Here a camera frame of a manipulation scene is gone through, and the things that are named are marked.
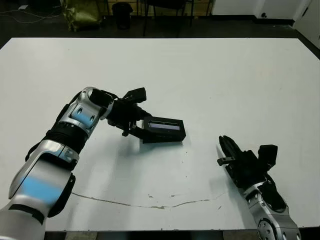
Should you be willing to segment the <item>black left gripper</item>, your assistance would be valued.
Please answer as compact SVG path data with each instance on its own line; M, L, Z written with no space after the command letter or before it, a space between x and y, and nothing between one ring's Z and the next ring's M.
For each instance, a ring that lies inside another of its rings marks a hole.
M146 117L152 117L152 115L136 103L131 104L117 99L107 116L107 122L109 125L121 129L122 136L133 135L142 140L143 144L147 144L150 143L150 132L137 126L137 122Z

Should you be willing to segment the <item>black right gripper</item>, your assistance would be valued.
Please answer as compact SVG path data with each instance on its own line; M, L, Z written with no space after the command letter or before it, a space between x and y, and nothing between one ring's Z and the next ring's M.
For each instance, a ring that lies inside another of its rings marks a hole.
M219 136L219 144L225 157L217 163L224 166L237 188L249 188L265 182L266 173L251 150L241 151L236 142L228 136Z

